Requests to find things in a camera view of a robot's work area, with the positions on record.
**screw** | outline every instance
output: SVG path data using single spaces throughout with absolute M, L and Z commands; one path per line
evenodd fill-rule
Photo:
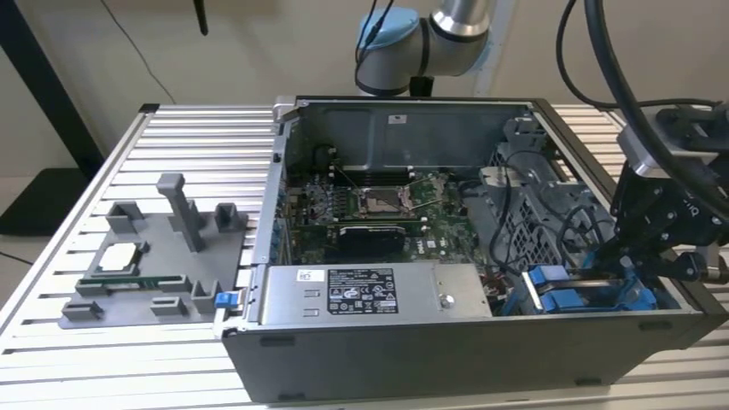
M 441 300 L 441 307 L 443 309 L 451 308 L 455 304 L 455 299 L 450 295 L 439 295 L 438 299 Z
M 632 261 L 630 260 L 630 257 L 623 256 L 622 258 L 619 258 L 619 264 L 620 264 L 622 267 L 631 267 L 632 266 Z

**power supply label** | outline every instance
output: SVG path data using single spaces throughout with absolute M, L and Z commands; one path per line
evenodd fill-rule
M 330 314 L 397 313 L 391 269 L 329 269 L 326 292 Z

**wall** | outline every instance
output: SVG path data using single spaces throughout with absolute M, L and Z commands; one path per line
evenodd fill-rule
M 202 37 L 191 0 L 106 0 L 178 103 L 271 103 L 277 95 L 354 94 L 365 0 L 206 0 Z M 397 0 L 421 14 L 435 0 Z M 142 103 L 167 103 L 98 0 L 18 0 L 90 132 L 113 147 Z M 470 96 L 474 77 L 434 94 Z
M 73 166 L 58 134 L 0 49 L 0 178 Z
M 554 60 L 554 36 L 564 3 L 518 0 L 490 95 L 575 102 Z M 729 97 L 726 0 L 608 0 L 604 10 L 615 55 L 639 99 Z M 576 2 L 568 20 L 564 60 L 583 93 L 614 101 L 591 54 L 582 2 Z

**aluminum extrusion table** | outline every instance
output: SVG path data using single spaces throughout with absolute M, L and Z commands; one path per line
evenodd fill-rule
M 623 155 L 620 119 L 578 105 L 555 106 L 608 174 Z M 263 106 L 161 106 L 141 113 L 89 189 L 19 283 L 0 323 L 2 409 L 250 406 L 210 324 L 147 325 L 63 331 L 59 309 L 107 230 L 113 201 L 167 212 L 154 183 L 183 172 L 185 195 L 199 211 L 235 202 L 249 212 L 238 283 L 246 283 L 250 250 L 270 158 L 271 114 Z M 729 308 L 729 286 L 710 286 Z M 607 388 L 563 389 L 399 401 L 337 403 L 325 408 L 729 408 L 729 326 L 690 349 L 650 357 Z

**black wire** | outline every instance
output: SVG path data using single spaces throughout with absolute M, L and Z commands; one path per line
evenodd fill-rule
M 707 185 L 695 178 L 690 168 L 680 167 L 672 158 L 667 148 L 662 144 L 655 131 L 647 123 L 646 116 L 639 110 L 635 96 L 624 80 L 623 71 L 612 51 L 607 26 L 604 23 L 604 10 L 600 0 L 583 0 L 583 14 L 587 21 L 587 33 L 590 34 L 591 49 L 598 60 L 599 70 L 607 82 L 612 97 L 619 104 L 624 119 L 635 133 L 647 153 L 655 159 L 662 170 L 675 180 L 680 188 L 698 199 L 708 211 L 729 224 L 729 203 L 724 195 L 720 195 L 714 185 Z
M 500 168 L 503 169 L 503 177 L 504 177 L 503 203 L 500 205 L 500 214 L 498 215 L 496 229 L 492 231 L 492 235 L 490 235 L 488 256 L 490 256 L 490 260 L 495 262 L 498 268 L 500 268 L 503 272 L 511 273 L 512 275 L 518 276 L 519 274 L 518 271 L 512 269 L 504 261 L 499 260 L 495 254 L 496 238 L 498 238 L 498 235 L 500 234 L 500 231 L 503 230 L 504 219 L 508 214 L 508 207 L 511 205 L 511 180 L 508 179 L 508 172 L 504 169 L 504 162 Z
M 567 21 L 568 21 L 568 15 L 571 14 L 571 9 L 574 8 L 575 0 L 567 1 L 567 6 L 564 7 L 564 11 L 560 14 L 559 19 L 559 25 L 556 27 L 556 44 L 555 44 L 555 52 L 556 52 L 556 68 L 559 70 L 559 76 L 560 80 L 564 83 L 564 86 L 568 88 L 568 91 L 574 95 L 574 97 L 584 104 L 588 104 L 599 109 L 615 109 L 620 108 L 619 105 L 615 102 L 602 102 L 592 100 L 588 98 L 578 89 L 574 83 L 571 82 L 571 78 L 567 74 L 567 69 L 564 67 L 564 59 L 563 59 L 563 38 L 564 38 L 564 30 L 567 28 Z M 662 100 L 647 100 L 638 102 L 639 107 L 652 107 L 659 105 L 707 105 L 710 107 L 715 107 L 720 102 L 696 99 L 696 98 L 668 98 Z
M 18 256 L 6 254 L 5 252 L 0 251 L 0 256 L 3 256 L 5 258 L 13 259 L 17 262 L 25 263 L 26 265 L 33 265 L 33 262 L 27 261 L 26 259 L 19 258 Z
M 586 207 L 584 205 L 578 205 L 571 208 L 567 213 L 564 223 L 560 224 L 559 232 L 556 233 L 556 250 L 559 252 L 560 265 L 563 265 L 567 261 L 567 252 L 563 246 L 564 234 L 567 233 L 567 230 L 570 228 L 574 229 L 574 227 L 571 226 L 571 219 L 574 219 L 574 216 L 579 211 L 584 212 L 584 214 L 587 215 L 587 220 L 590 220 L 590 229 L 587 231 L 590 231 L 598 225 L 598 222 L 594 219 L 594 213 L 591 212 L 591 209 L 588 207 Z M 599 232 L 599 229 L 594 229 L 594 234 L 598 239 L 598 243 L 603 243 L 604 239 L 602 238 L 602 233 Z
M 314 172 L 317 171 L 317 152 L 322 148 L 335 149 L 335 147 L 329 143 L 318 143 L 310 149 L 310 170 Z
M 121 32 L 123 33 L 123 36 L 126 37 L 129 43 L 131 44 L 131 47 L 133 47 L 134 50 L 137 51 L 138 58 L 141 59 L 141 62 L 145 64 L 146 72 L 147 72 L 149 75 L 151 76 L 151 78 L 153 78 L 153 80 L 155 81 L 155 83 L 157 83 L 157 85 L 159 86 L 159 88 L 163 90 L 163 93 L 167 95 L 169 100 L 171 101 L 171 103 L 173 103 L 173 104 L 177 104 L 177 101 L 175 101 L 174 98 L 171 97 L 171 94 L 169 94 L 169 91 L 167 91 L 166 87 L 162 85 L 159 79 L 157 79 L 157 76 L 154 75 L 154 73 L 153 73 L 153 71 L 151 71 L 151 68 L 149 67 L 149 63 L 146 62 L 145 55 L 141 54 L 141 50 L 138 49 L 137 44 L 134 43 L 134 40 L 131 40 L 131 37 L 129 36 L 129 33 L 126 32 L 126 30 L 123 30 L 123 27 L 121 26 L 121 23 L 118 22 L 118 20 L 115 20 L 115 16 L 113 15 L 111 9 L 109 9 L 109 6 L 107 6 L 107 4 L 105 3 L 105 0 L 98 0 L 98 1 L 101 2 L 101 5 L 103 6 L 103 9 L 105 9 L 106 13 L 107 13 L 109 16 L 111 17 L 113 23 L 115 24 L 115 26 L 118 27 L 118 29 L 119 29 Z
M 369 46 L 371 45 L 371 42 L 377 38 L 377 34 L 379 34 L 379 29 L 382 28 L 382 23 L 385 22 L 385 18 L 387 17 L 387 14 L 389 14 L 389 9 L 391 9 L 391 5 L 393 5 L 394 2 L 395 2 L 395 0 L 389 0 L 387 6 L 385 7 L 385 11 L 382 11 L 382 15 L 377 19 L 377 22 L 371 25 L 371 29 L 370 29 L 369 33 L 366 34 L 366 40 L 363 41 L 363 46 L 362 46 L 362 48 L 359 49 L 359 52 L 358 52 L 357 65 L 354 67 L 354 77 L 357 76 L 357 73 L 359 71 L 359 67 L 362 66 L 362 63 L 365 62 L 365 58 L 369 55 L 369 53 L 366 53 L 366 49 L 369 48 Z
M 522 170 L 519 170 L 519 168 L 514 167 L 511 164 L 508 164 L 508 160 L 516 156 L 518 154 L 531 154 L 531 155 L 536 155 L 539 156 L 544 161 L 548 161 L 548 159 L 546 158 L 544 154 L 538 152 L 538 151 L 531 151 L 528 149 L 519 149 L 516 151 L 514 151 L 504 159 L 503 159 L 503 163 L 520 175 L 520 177 L 523 179 L 530 179 L 528 176 L 526 175 L 526 173 L 523 173 Z M 552 215 L 552 217 L 559 221 L 559 222 L 563 222 L 564 219 L 563 219 L 563 216 L 562 214 L 564 214 L 567 211 L 564 212 L 559 212 L 556 211 L 556 209 L 552 208 L 552 206 L 550 205 L 550 203 L 544 200 L 544 197 L 542 196 L 542 192 L 540 190 L 534 190 L 534 194 L 535 194 L 535 197 L 536 197 L 536 201 L 538 203 L 542 205 L 542 207 L 544 207 L 546 209 L 546 212 L 548 212 L 548 214 Z
M 371 15 L 374 14 L 374 8 L 377 7 L 377 0 L 371 0 L 371 7 L 369 8 L 369 14 L 366 15 L 366 20 L 363 21 L 362 31 L 359 32 L 359 37 L 357 39 L 357 47 L 354 48 L 354 62 L 359 62 L 359 45 L 362 44 L 362 38 L 365 37 L 366 25 L 371 20 Z

